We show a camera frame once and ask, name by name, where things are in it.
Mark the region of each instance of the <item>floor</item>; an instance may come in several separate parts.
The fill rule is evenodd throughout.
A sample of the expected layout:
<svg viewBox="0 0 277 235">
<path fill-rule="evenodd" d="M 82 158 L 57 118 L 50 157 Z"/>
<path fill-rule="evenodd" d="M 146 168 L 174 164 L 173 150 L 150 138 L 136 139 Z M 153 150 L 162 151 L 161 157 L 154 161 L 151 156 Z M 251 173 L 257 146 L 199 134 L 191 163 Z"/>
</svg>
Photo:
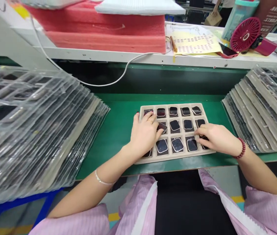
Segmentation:
<svg viewBox="0 0 277 235">
<path fill-rule="evenodd" d="M 237 166 L 215 167 L 209 168 L 207 171 L 221 186 L 221 188 L 243 210 L 244 199 L 240 189 Z M 110 227 L 112 227 L 118 221 L 118 206 L 127 195 L 136 180 L 137 176 L 128 178 L 126 184 L 124 184 L 118 190 L 112 193 L 108 193 L 103 198 L 102 203 L 106 203 L 108 208 Z M 58 193 L 52 207 L 55 206 L 65 195 L 66 192 Z M 0 235 L 28 234 L 43 203 L 44 199 L 41 199 L 2 213 L 2 215 L 0 216 Z"/>
</svg>

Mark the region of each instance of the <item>red bead bracelet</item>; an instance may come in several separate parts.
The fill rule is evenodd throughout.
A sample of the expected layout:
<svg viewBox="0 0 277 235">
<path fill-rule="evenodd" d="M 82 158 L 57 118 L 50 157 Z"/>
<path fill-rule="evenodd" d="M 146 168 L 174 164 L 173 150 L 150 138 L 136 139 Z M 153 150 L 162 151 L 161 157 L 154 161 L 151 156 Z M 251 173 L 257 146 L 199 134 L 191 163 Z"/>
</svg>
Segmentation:
<svg viewBox="0 0 277 235">
<path fill-rule="evenodd" d="M 245 144 L 245 142 L 241 138 L 238 138 L 238 139 L 242 142 L 243 149 L 242 149 L 242 152 L 240 153 L 240 155 L 238 155 L 237 157 L 234 157 L 235 159 L 242 158 L 244 156 L 245 150 L 246 150 L 246 144 Z"/>
</svg>

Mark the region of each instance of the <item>beige tray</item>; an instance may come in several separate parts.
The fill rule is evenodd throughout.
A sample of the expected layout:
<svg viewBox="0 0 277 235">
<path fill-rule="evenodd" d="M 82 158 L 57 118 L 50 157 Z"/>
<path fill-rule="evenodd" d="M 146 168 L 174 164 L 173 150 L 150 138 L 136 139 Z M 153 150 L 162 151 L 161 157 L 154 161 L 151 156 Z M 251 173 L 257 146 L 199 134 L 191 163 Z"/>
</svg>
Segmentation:
<svg viewBox="0 0 277 235">
<path fill-rule="evenodd" d="M 201 115 L 195 116 L 192 112 L 192 107 L 198 106 L 202 113 Z M 176 107 L 177 108 L 177 116 L 170 116 L 169 115 L 169 108 L 170 107 Z M 182 116 L 182 111 L 181 108 L 183 107 L 188 107 L 190 109 L 191 115 L 190 116 Z M 206 116 L 206 113 L 204 111 L 204 108 L 201 103 L 186 103 L 186 104 L 167 104 L 167 105 L 148 105 L 148 106 L 141 106 L 140 109 L 140 115 L 139 119 L 141 120 L 144 116 L 144 110 L 147 109 L 153 109 L 154 112 L 157 113 L 158 108 L 164 108 L 165 109 L 165 117 L 157 117 L 157 121 L 160 122 L 165 122 L 165 125 L 168 127 L 167 132 L 162 134 L 159 138 L 160 139 L 166 139 L 167 144 L 168 144 L 168 152 L 164 155 L 158 155 L 159 153 L 157 152 L 157 147 L 154 145 L 152 148 L 152 154 L 148 158 L 141 158 L 138 160 L 135 164 L 144 164 L 144 163 L 153 163 L 153 162 L 162 162 L 162 161 L 167 161 L 171 159 L 178 159 L 178 158 L 185 158 L 185 157 L 194 157 L 194 156 L 199 156 L 199 155 L 205 155 L 205 154 L 210 154 L 210 153 L 215 153 L 215 151 L 208 149 L 205 150 L 201 146 L 201 144 L 197 144 L 198 150 L 195 152 L 189 152 L 187 149 L 186 145 L 186 139 L 188 137 L 194 136 L 194 138 L 197 140 L 199 138 L 198 135 L 194 135 L 194 131 L 197 129 L 196 125 L 196 120 L 198 119 L 203 119 L 205 120 L 205 123 L 208 123 L 208 119 Z M 193 124 L 193 129 L 192 130 L 185 130 L 184 129 L 184 120 L 192 120 Z M 180 133 L 172 133 L 171 128 L 170 128 L 170 122 L 173 120 L 177 120 L 180 124 Z M 180 152 L 174 152 L 171 141 L 174 138 L 181 138 L 182 143 L 184 145 L 184 149 L 181 150 Z"/>
</svg>

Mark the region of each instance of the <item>paper bag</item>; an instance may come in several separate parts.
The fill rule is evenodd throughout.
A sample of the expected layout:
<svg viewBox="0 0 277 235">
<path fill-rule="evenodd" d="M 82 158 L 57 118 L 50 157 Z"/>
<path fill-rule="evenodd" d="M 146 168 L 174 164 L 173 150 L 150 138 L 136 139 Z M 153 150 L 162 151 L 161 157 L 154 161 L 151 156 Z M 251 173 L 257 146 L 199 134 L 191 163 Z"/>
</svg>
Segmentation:
<svg viewBox="0 0 277 235">
<path fill-rule="evenodd" d="M 204 25 L 218 26 L 221 20 L 222 20 L 222 17 L 220 16 L 220 13 L 218 11 L 217 11 L 216 17 L 212 16 L 212 13 L 210 13 L 205 19 Z"/>
</svg>

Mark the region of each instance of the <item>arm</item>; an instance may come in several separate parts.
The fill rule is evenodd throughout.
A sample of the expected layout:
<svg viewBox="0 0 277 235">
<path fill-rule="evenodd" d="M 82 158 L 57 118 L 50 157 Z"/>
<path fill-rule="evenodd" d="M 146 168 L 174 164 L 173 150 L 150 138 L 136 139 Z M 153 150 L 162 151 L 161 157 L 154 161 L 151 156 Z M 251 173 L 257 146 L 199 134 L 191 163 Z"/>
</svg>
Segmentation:
<svg viewBox="0 0 277 235">
<path fill-rule="evenodd" d="M 242 143 L 224 126 L 215 124 L 201 125 L 195 134 L 205 135 L 209 141 L 198 139 L 198 143 L 217 152 L 238 156 L 242 152 Z M 238 164 L 246 180 L 254 188 L 271 194 L 277 194 L 277 177 L 269 167 L 246 145 L 246 151 Z"/>
<path fill-rule="evenodd" d="M 218 11 L 220 4 L 221 4 L 221 0 L 218 0 L 212 11 L 213 16 L 217 16 L 217 11 Z"/>
<path fill-rule="evenodd" d="M 95 207 L 122 173 L 152 149 L 163 131 L 157 131 L 157 115 L 149 112 L 140 123 L 138 117 L 139 113 L 134 116 L 130 142 L 97 168 L 100 180 L 110 185 L 100 183 L 95 172 L 91 173 L 56 205 L 48 218 L 64 217 Z"/>
</svg>

